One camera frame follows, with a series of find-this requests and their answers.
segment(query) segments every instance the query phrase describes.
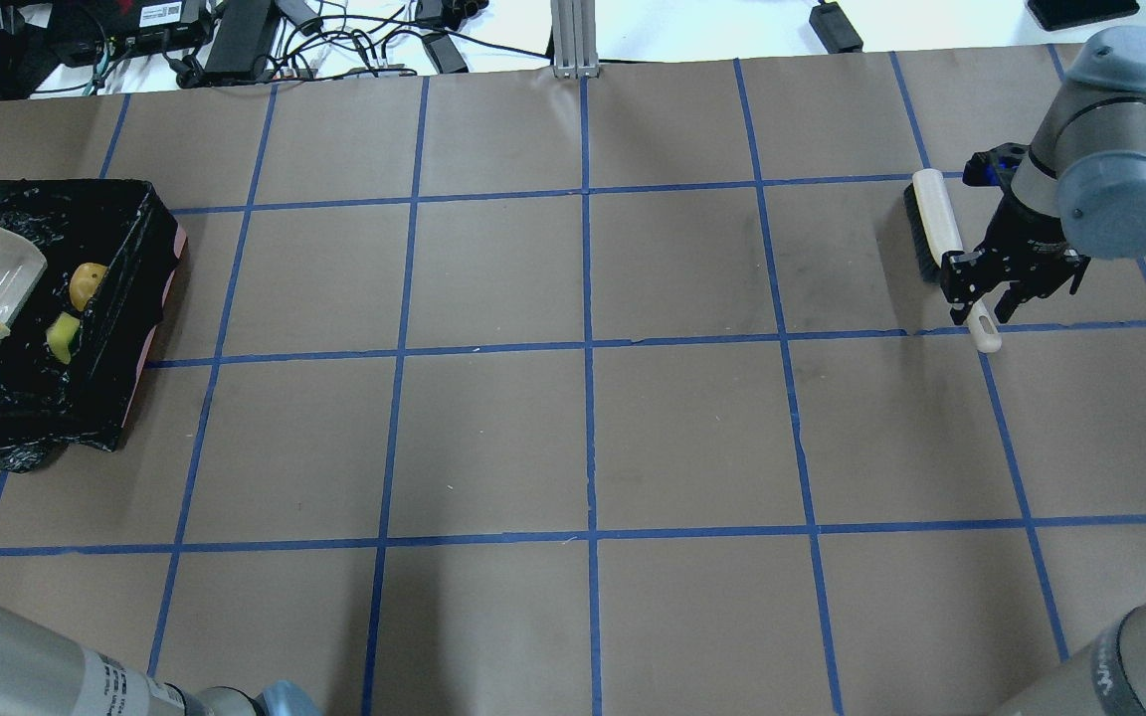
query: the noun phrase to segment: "white brush handle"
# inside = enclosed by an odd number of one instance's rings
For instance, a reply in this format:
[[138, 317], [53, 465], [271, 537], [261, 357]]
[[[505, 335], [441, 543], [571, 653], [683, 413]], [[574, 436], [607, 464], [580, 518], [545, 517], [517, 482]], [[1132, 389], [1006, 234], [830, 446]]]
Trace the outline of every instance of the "white brush handle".
[[[918, 213], [923, 217], [923, 228], [927, 233], [927, 245], [937, 265], [943, 265], [947, 251], [965, 251], [958, 231], [958, 219], [953, 218], [953, 205], [949, 200], [945, 175], [940, 170], [920, 170], [913, 175], [913, 195], [918, 200]], [[975, 349], [995, 353], [1002, 348], [1002, 336], [997, 322], [988, 313], [984, 301], [978, 300], [967, 316], [967, 331]]]

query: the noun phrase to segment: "black trash bag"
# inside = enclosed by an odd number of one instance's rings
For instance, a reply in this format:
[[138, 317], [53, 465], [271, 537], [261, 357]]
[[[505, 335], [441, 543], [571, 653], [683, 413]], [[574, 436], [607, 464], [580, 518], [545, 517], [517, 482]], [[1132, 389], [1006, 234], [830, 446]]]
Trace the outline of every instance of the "black trash bag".
[[[28, 472], [65, 443], [113, 451], [183, 235], [144, 181], [0, 181], [0, 227], [37, 245], [47, 268], [0, 343], [0, 471]], [[109, 267], [79, 316], [72, 360], [46, 331], [77, 314], [69, 280]]]

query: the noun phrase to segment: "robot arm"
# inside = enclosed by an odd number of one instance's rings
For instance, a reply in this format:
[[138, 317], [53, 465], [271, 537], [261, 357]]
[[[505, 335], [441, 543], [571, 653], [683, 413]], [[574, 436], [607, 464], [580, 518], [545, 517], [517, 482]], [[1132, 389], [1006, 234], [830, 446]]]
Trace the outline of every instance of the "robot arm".
[[959, 325], [999, 283], [1006, 322], [1068, 280], [1076, 293], [1092, 258], [1146, 257], [1146, 27], [1097, 33], [1066, 76], [1030, 145], [975, 155], [964, 172], [1004, 196], [982, 244], [941, 267]]

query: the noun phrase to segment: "black bristles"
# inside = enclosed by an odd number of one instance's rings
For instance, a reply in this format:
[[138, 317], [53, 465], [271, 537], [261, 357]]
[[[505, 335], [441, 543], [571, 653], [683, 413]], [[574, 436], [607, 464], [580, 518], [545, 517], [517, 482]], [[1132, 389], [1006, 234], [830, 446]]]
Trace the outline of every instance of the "black bristles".
[[940, 284], [940, 263], [932, 257], [932, 245], [927, 244], [927, 228], [923, 225], [923, 213], [918, 210], [918, 195], [913, 186], [904, 189], [904, 210], [909, 214], [909, 233], [913, 236], [913, 254], [918, 258], [918, 274], [923, 281]]

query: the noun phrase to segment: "white floor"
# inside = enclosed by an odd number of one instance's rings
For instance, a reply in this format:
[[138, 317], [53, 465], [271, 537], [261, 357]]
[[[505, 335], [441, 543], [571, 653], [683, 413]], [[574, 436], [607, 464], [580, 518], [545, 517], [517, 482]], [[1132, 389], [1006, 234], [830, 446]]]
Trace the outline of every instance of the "white floor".
[[[350, 13], [391, 15], [402, 0], [342, 0]], [[596, 42], [601, 57], [681, 63], [694, 60], [824, 54], [808, 24], [813, 0], [601, 0], [596, 3]], [[1022, 0], [841, 0], [842, 9], [864, 39], [870, 53], [889, 49], [943, 47], [1002, 47], [1045, 41], [1083, 41], [1108, 24], [1146, 26], [1146, 0], [1132, 17], [1096, 23], [1067, 31], [1045, 32]], [[45, 10], [28, 17], [46, 23]], [[465, 34], [495, 44], [542, 53], [550, 33], [547, 0], [492, 0], [489, 8], [464, 24]], [[338, 26], [332, 19], [331, 26]], [[353, 19], [351, 26], [372, 23]], [[531, 69], [544, 61], [458, 40], [472, 72]], [[433, 72], [422, 47], [406, 37], [392, 45], [394, 63], [418, 73]], [[340, 49], [320, 58], [324, 73], [346, 72], [356, 56]], [[86, 68], [60, 68], [41, 89], [80, 85], [91, 77]], [[128, 61], [108, 91], [154, 92], [174, 89], [174, 76], [162, 57]]]

